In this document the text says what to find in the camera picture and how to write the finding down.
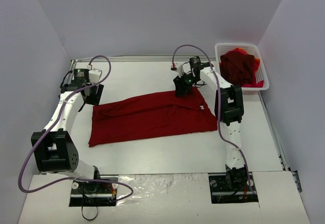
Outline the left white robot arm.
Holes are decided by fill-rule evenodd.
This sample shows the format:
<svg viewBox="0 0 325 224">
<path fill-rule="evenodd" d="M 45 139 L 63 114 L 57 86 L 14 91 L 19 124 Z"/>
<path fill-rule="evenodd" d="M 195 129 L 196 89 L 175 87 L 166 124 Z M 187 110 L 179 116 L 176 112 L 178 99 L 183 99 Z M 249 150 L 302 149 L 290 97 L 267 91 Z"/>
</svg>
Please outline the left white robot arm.
<svg viewBox="0 0 325 224">
<path fill-rule="evenodd" d="M 72 178 L 82 178 L 84 187 L 91 193 L 99 191 L 102 179 L 96 166 L 83 162 L 71 138 L 71 130 L 78 112 L 84 105 L 97 106 L 104 89 L 98 84 L 102 71 L 98 69 L 74 69 L 69 84 L 61 85 L 58 106 L 41 132 L 34 132 L 31 144 L 40 144 L 34 151 L 38 170 L 42 173 L 58 173 Z"/>
</svg>

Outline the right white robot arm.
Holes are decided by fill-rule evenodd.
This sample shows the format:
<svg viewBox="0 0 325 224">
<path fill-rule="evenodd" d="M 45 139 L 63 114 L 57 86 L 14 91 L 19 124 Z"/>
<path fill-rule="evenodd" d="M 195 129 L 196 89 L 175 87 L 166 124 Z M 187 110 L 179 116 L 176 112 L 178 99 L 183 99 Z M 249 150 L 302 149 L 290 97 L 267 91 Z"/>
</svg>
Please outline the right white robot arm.
<svg viewBox="0 0 325 224">
<path fill-rule="evenodd" d="M 182 65 L 172 63 L 171 70 L 178 73 L 173 82 L 176 96 L 183 97 L 199 81 L 203 81 L 215 93 L 214 113 L 217 117 L 220 138 L 226 143 L 225 183 L 229 189 L 237 190 L 247 181 L 247 163 L 242 154 L 241 122 L 244 115 L 242 89 L 227 82 L 211 62 L 201 62 L 198 56 L 188 61 L 190 71 Z"/>
</svg>

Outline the red t shirt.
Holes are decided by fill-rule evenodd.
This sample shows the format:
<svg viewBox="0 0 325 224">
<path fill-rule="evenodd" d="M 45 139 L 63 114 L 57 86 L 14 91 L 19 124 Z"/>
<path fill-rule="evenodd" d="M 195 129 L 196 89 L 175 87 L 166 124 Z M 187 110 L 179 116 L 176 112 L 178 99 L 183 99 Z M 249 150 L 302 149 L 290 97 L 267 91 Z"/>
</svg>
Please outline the red t shirt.
<svg viewBox="0 0 325 224">
<path fill-rule="evenodd" d="M 217 130 L 217 119 L 199 90 L 177 97 L 155 92 L 95 106 L 89 147 Z"/>
</svg>

